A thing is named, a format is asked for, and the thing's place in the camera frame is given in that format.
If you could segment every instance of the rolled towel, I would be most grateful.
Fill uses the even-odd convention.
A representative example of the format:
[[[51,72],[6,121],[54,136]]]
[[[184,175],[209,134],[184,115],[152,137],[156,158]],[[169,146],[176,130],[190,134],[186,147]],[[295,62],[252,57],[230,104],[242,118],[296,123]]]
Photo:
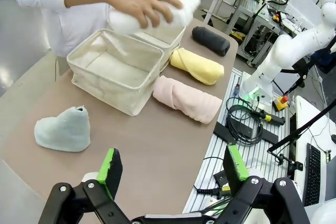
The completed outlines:
[[[201,0],[180,0],[183,4],[182,9],[177,9],[174,6],[168,4],[169,9],[173,14],[173,21],[167,23],[161,13],[160,26],[188,26],[194,18],[194,11],[200,5]],[[152,23],[148,19],[148,28],[152,28]],[[109,12],[109,25],[118,34],[129,35],[134,34],[141,30],[138,20],[128,14],[122,13],[118,10],[112,9]]]
[[[221,64],[184,48],[179,48],[172,53],[170,64],[189,72],[196,80],[206,85],[213,85],[220,77],[224,76],[224,67]]]
[[[84,107],[72,107],[53,118],[36,122],[38,145],[64,152],[81,152],[90,145],[89,114]]]
[[[196,121],[208,124],[221,107],[221,99],[194,89],[174,79],[160,76],[153,96],[167,106],[181,110]]]
[[[205,27],[196,26],[192,31],[193,39],[207,47],[219,56],[225,56],[230,48],[230,42]]]

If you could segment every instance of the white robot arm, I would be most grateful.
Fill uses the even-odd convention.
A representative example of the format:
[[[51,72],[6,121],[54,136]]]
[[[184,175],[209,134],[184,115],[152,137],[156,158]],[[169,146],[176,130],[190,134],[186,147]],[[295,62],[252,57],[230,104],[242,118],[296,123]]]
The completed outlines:
[[[266,59],[247,80],[243,81],[239,95],[258,93],[260,103],[272,102],[272,84],[275,76],[282,69],[289,69],[299,59],[328,45],[335,36],[336,0],[319,0],[322,3],[322,23],[298,34],[295,38],[280,35]]]

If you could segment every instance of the black towel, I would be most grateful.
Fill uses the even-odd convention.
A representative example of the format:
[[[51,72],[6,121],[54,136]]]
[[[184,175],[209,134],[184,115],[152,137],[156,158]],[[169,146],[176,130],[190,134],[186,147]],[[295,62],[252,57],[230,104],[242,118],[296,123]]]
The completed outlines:
[[[194,41],[209,48],[219,56],[225,56],[230,48],[230,42],[209,29],[196,26],[192,31]]]

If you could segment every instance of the keyboard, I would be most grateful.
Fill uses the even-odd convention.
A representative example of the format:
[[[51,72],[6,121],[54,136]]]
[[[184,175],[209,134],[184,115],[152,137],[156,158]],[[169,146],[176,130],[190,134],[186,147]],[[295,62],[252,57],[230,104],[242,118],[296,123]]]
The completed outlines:
[[[321,152],[307,143],[306,180],[303,189],[303,205],[317,204],[320,199]]]

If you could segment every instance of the pink towel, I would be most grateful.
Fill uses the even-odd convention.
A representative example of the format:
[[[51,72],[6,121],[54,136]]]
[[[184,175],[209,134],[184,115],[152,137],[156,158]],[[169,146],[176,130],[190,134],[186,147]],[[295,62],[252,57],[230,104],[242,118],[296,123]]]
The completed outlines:
[[[167,106],[181,110],[201,123],[209,123],[221,107],[221,99],[194,89],[174,79],[161,76],[154,85],[153,96]]]

